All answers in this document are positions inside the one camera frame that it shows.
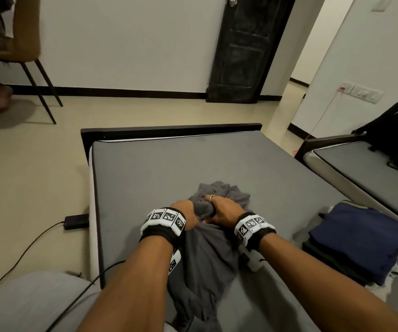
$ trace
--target hand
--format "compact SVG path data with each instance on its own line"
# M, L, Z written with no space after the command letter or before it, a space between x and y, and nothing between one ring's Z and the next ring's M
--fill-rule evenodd
M185 231L189 231L199 225L199 219L195 215L192 201L176 201L171 207L179 210L185 216Z
M210 195L207 195L203 200L209 201L210 197ZM237 219L245 213L245 210L238 203L228 198L213 196L211 203L216 208L216 215L207 220L207 223L234 228L237 224Z

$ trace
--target wristband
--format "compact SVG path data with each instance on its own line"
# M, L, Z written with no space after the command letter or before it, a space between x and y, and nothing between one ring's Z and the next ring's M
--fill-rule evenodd
M260 240L269 233L276 233L275 227L253 212L242 214L234 229L234 234L242 244L247 249L256 251L259 249Z
M140 241L147 236L159 235L167 239L176 249L180 246L185 236L185 223L185 216L175 208L155 209L145 218L145 222L141 227Z

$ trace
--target black cable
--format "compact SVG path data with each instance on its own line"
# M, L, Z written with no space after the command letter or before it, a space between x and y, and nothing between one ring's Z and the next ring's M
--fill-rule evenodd
M63 311L61 312L60 315L58 315L58 317L52 322L52 324L48 327L48 329L47 329L45 332L50 332L50 331L56 326L56 324L59 323L59 321L60 321L60 320L62 319L62 317L67 313L67 311L70 310L70 308L82 297L82 295L85 294L85 292L94 284L94 282L97 281L97 279L98 279L99 277L101 277L103 274L105 274L105 272L107 272L109 269L113 268L114 266L117 266L118 264L124 263L124 262L125 262L125 260L124 260L124 261L116 262L116 263L112 264L111 266L109 266L107 269L105 269L102 273L100 273L99 275L97 275L97 277L91 281L91 283L79 294L79 296L77 296L77 297L74 299L74 301L72 301L72 302L70 303L70 305L67 306L67 307L65 308L65 310L63 310Z
M2 276L0 278L0 282L4 279L5 276L7 276L9 273L11 273L13 271L14 268L16 268L16 266L18 265L19 261L24 257L25 253L30 249L30 247L43 235L45 234L45 232L47 232L48 230L52 229L53 227L59 225L60 223L63 223L63 221L59 222L59 223L55 223L52 227L47 228L45 231L43 231L41 234L39 234L39 236L30 244L30 246L27 247L27 249L22 253L21 257L19 258L19 260L14 264L14 266L4 274L4 276Z

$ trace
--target stack of clothes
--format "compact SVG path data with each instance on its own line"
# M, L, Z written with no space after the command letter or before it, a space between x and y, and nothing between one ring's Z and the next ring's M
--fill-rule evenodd
M396 220L342 201L309 234L302 245L304 251L386 300L398 277Z

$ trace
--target door knob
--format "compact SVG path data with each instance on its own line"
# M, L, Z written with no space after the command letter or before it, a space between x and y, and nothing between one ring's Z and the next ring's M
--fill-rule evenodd
M237 0L229 0L230 7L234 7L237 4Z

